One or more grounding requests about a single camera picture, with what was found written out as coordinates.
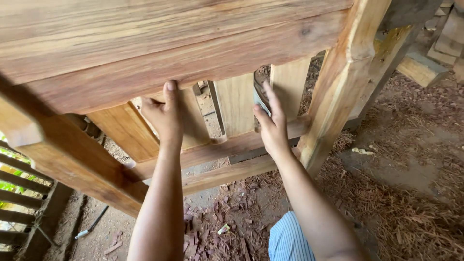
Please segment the dirt floor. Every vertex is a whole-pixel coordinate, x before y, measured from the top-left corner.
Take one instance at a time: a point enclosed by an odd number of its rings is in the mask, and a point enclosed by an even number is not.
[[[321,64],[318,57],[309,69],[301,113],[310,103]],[[202,91],[198,101],[206,115],[214,108],[208,88]],[[452,72],[430,88],[396,72],[361,127],[337,140],[317,176],[319,188],[351,222],[373,260],[464,260],[463,92]],[[205,121],[212,137],[220,135],[214,113]],[[129,158],[109,138],[104,146],[121,162]],[[183,170],[182,175],[228,164],[223,158]],[[291,210],[278,171],[189,195],[184,203],[186,224],[191,224],[186,260],[196,253],[200,260],[245,260],[246,252],[253,260],[268,260],[269,230]],[[78,231],[87,229],[104,206],[88,198]],[[76,208],[68,211],[62,223],[78,219]],[[134,218],[109,208],[93,232],[75,241],[69,260],[125,260],[134,223]],[[230,232],[217,235],[225,223]],[[59,231],[58,243],[63,233],[69,232]],[[115,239],[121,247],[104,254]],[[60,260],[56,252],[49,251],[45,260]]]

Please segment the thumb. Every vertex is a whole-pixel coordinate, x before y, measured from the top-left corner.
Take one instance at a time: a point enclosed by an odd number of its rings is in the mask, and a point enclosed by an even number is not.
[[[274,124],[269,115],[267,115],[267,113],[263,110],[263,108],[261,108],[260,105],[255,104],[253,110],[255,112],[256,119],[258,119],[261,126],[268,128],[271,126],[271,124]]]
[[[178,91],[176,82],[167,81],[163,87],[163,95],[167,109],[177,108]]]

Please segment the wooden railing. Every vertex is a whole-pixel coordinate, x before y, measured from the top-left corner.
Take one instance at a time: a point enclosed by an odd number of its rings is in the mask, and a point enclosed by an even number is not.
[[[0,141],[0,148],[11,153],[10,155],[0,153],[1,165],[6,165],[11,169],[20,170],[53,184],[53,179],[34,170],[30,164],[16,159],[14,156],[22,158],[26,157],[10,148],[6,142]],[[0,189],[0,202],[23,206],[25,208],[19,209],[22,211],[28,208],[32,209],[33,213],[36,212],[36,210],[38,210],[44,202],[42,199],[43,196],[49,194],[51,186],[35,182],[35,180],[36,179],[29,180],[7,171],[0,170],[0,181],[16,186],[13,191]],[[27,192],[27,190],[31,190],[40,193],[42,196],[39,195],[39,198],[37,198],[27,196],[26,193],[20,194],[18,193],[19,187],[21,187],[25,192]],[[16,254],[16,250],[26,241],[28,231],[30,230],[29,228],[34,224],[35,219],[36,217],[33,214],[0,209],[0,244],[3,244],[3,246],[0,247],[0,260],[9,261],[13,259],[13,256]]]

